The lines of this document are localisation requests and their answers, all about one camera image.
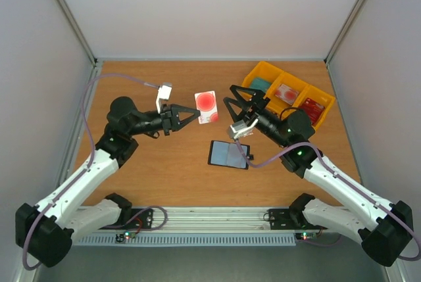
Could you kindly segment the black card holder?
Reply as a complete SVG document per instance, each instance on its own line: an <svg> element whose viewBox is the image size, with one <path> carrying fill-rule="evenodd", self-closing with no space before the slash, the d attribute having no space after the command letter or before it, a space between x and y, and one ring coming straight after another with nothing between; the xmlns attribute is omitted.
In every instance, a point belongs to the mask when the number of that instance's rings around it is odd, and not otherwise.
<svg viewBox="0 0 421 282"><path fill-rule="evenodd" d="M236 143L212 140L210 142L208 165L248 170L249 165Z"/></svg>

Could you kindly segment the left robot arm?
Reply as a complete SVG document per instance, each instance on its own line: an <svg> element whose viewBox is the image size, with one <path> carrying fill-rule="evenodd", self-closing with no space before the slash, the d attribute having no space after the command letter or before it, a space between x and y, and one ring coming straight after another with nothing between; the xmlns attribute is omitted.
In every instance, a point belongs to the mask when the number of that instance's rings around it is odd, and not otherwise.
<svg viewBox="0 0 421 282"><path fill-rule="evenodd" d="M132 204L112 193L99 204L79 211L80 205L109 176L117 172L138 147L135 135L153 139L163 132L179 131L200 112L195 108L171 104L159 105L155 111L140 112L129 97L118 97L110 106L107 125L86 161L50 195L36 205L24 203L15 214L15 239L22 247L22 264L28 271L32 256L48 268L57 265L73 243L98 229L120 229L133 221L135 231L150 229L147 207L134 213Z"/></svg>

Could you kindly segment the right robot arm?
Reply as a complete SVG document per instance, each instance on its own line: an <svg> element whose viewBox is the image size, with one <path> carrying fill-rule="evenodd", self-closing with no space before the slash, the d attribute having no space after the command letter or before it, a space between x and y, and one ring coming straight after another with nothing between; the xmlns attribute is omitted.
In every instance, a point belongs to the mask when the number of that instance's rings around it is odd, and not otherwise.
<svg viewBox="0 0 421 282"><path fill-rule="evenodd" d="M240 138L259 130L281 151L260 163L247 164L262 168L280 160L287 171L317 185L343 206L336 208L306 193L290 206L294 225L318 225L331 229L358 243L375 262L390 267L398 259L414 262L419 255L408 257L402 252L411 241L420 243L413 230L411 207L403 201L396 203L373 193L342 172L309 138L315 130L302 108L289 107L285 118L267 109L270 99L263 91L231 85L233 97L224 98L232 125L228 135L238 148Z"/></svg>

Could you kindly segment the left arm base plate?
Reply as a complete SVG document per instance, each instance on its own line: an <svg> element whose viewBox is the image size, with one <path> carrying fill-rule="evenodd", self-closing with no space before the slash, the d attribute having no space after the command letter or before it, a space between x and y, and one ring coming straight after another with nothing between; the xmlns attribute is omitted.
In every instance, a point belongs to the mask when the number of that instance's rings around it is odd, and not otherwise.
<svg viewBox="0 0 421 282"><path fill-rule="evenodd" d="M130 211L123 211L119 219L101 229L151 229L153 221L153 209L132 208Z"/></svg>

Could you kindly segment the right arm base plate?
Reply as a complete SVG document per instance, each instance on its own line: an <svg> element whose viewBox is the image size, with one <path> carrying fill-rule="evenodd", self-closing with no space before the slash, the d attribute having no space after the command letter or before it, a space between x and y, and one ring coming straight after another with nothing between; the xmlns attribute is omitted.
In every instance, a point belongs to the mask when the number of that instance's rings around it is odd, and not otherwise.
<svg viewBox="0 0 421 282"><path fill-rule="evenodd" d="M313 225L304 219L301 212L292 212L289 208L271 208L267 210L267 221L271 230L319 230L319 225Z"/></svg>

